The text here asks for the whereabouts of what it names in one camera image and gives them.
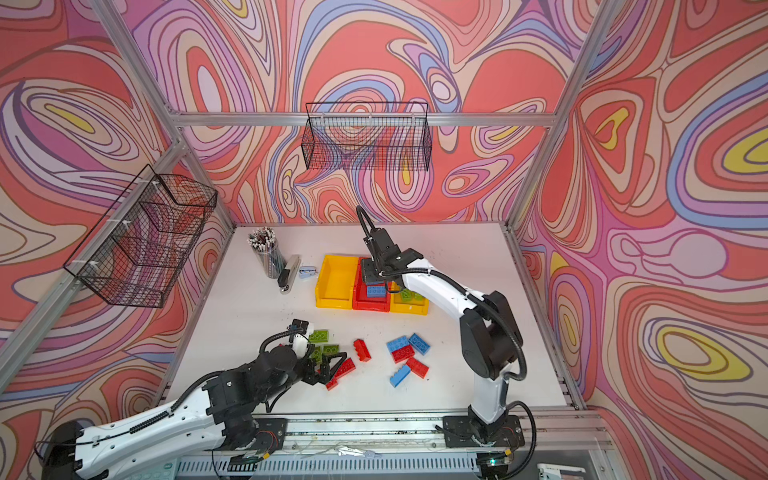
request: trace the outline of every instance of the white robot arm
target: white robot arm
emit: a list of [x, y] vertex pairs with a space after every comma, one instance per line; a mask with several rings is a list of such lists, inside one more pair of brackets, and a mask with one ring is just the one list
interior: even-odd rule
[[[506, 298], [455, 282], [413, 249], [401, 252], [361, 207], [358, 216], [372, 256], [362, 262], [363, 280], [394, 282], [419, 293], [459, 323], [462, 355], [475, 372], [475, 389], [468, 415], [445, 417], [443, 427], [436, 427], [444, 432], [446, 445], [489, 446], [499, 440], [503, 428], [521, 432], [515, 428], [518, 418], [507, 415], [510, 407], [505, 402], [508, 381], [522, 380], [527, 369], [522, 337]], [[51, 448], [46, 452], [43, 480], [120, 480], [168, 458], [201, 450], [243, 450], [249, 452], [249, 462], [266, 458], [280, 448], [281, 440], [274, 445], [271, 435], [258, 436], [268, 430], [253, 419], [256, 406], [265, 403], [271, 412], [269, 400], [274, 399], [273, 406], [299, 381], [328, 383], [346, 359], [346, 353], [323, 356], [317, 372], [310, 358], [314, 345], [306, 338], [311, 332], [308, 322], [294, 320], [286, 332], [264, 340], [253, 362], [203, 376], [173, 403], [107, 425], [85, 429], [76, 422], [61, 425], [47, 442]], [[266, 350], [283, 337], [290, 338], [289, 345]], [[329, 362], [336, 358], [332, 368]], [[511, 370], [515, 360], [517, 373]], [[451, 419], [459, 421], [452, 424]], [[506, 442], [516, 448], [509, 439]], [[524, 445], [521, 433], [515, 443]]]

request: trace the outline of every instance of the lego brick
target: lego brick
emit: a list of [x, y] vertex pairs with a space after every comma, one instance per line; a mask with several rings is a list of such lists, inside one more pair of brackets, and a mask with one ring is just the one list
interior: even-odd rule
[[310, 355], [310, 358], [315, 361], [315, 365], [319, 365], [320, 362], [323, 361], [322, 355], [323, 355], [323, 352], [321, 352], [319, 348], [315, 348], [312, 351], [312, 355]]
[[407, 365], [401, 366], [400, 370], [395, 372], [395, 375], [389, 378], [389, 383], [392, 383], [392, 386], [397, 388], [397, 386], [400, 385], [400, 382], [402, 382], [410, 372], [411, 372], [410, 367], [408, 367]]
[[328, 330], [315, 330], [307, 338], [311, 343], [328, 343]]
[[366, 285], [368, 290], [368, 297], [370, 298], [382, 298], [386, 296], [386, 287], [383, 285]]
[[346, 359], [344, 360], [344, 363], [341, 364], [339, 369], [336, 370], [336, 374], [333, 376], [333, 379], [338, 380], [347, 373], [352, 372], [355, 368], [355, 363], [352, 361], [352, 359]]
[[419, 351], [419, 353], [422, 355], [427, 354], [427, 351], [429, 350], [429, 344], [425, 342], [422, 337], [414, 333], [411, 335], [411, 338], [409, 338], [408, 341], [411, 343], [411, 345], [413, 345], [413, 348]]
[[402, 289], [402, 291], [400, 292], [400, 298], [402, 298], [403, 302], [424, 300], [423, 296], [419, 295], [418, 293], [412, 290], [408, 290], [407, 288]]
[[371, 360], [371, 353], [368, 351], [365, 341], [357, 339], [353, 345], [355, 346], [355, 350], [357, 350], [357, 358], [359, 358], [361, 362]]
[[392, 342], [387, 342], [386, 348], [389, 349], [389, 353], [392, 353], [406, 345], [408, 345], [408, 337], [403, 335], [400, 338], [394, 339]]
[[428, 366], [412, 357], [408, 359], [406, 365], [411, 369], [412, 372], [422, 378], [425, 378], [427, 376], [427, 372], [429, 371]]
[[332, 345], [323, 345], [323, 355], [333, 355], [339, 352], [339, 345], [334, 343]]
[[395, 360], [395, 363], [400, 363], [405, 359], [411, 358], [415, 354], [416, 352], [413, 351], [413, 347], [410, 345], [406, 345], [401, 349], [398, 349], [392, 352], [392, 359]]

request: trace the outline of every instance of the mesh basket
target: mesh basket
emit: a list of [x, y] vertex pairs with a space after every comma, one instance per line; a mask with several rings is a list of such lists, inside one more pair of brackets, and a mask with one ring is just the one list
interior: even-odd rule
[[308, 103], [301, 141], [306, 168], [428, 170], [427, 110], [422, 102]]
[[216, 201], [211, 187], [155, 174], [106, 241], [70, 273], [111, 305], [161, 308]]

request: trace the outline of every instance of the plastic storage tray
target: plastic storage tray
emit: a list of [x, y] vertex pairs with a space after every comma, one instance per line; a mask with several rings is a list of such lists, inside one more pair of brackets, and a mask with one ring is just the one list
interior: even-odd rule
[[[390, 290], [397, 289], [394, 283], [389, 284]], [[429, 300], [421, 295], [402, 298], [402, 293], [393, 293], [389, 295], [389, 311], [392, 313], [412, 313], [414, 315], [426, 315], [429, 310]]]
[[367, 285], [362, 281], [361, 262], [367, 257], [360, 257], [357, 262], [357, 280], [355, 293], [352, 297], [352, 308], [355, 310], [372, 310], [374, 312], [389, 312], [389, 294], [385, 296], [368, 296]]
[[318, 308], [352, 309], [358, 257], [326, 255], [315, 286]]

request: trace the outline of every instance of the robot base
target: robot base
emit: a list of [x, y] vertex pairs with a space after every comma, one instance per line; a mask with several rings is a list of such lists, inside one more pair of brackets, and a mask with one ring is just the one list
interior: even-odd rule
[[491, 425], [485, 425], [470, 409], [469, 415], [443, 417], [442, 431], [445, 446], [451, 449], [493, 446], [514, 451], [525, 445], [520, 418], [516, 415], [502, 415]]
[[[77, 420], [62, 423], [53, 431], [51, 443], [43, 444], [48, 447], [43, 455], [41, 480], [82, 480], [80, 475], [75, 473], [75, 469], [80, 466], [76, 465], [74, 460], [74, 444], [82, 435], [82, 431], [83, 428]], [[94, 479], [101, 480], [107, 475], [108, 473], [104, 471], [103, 476], [99, 475]]]

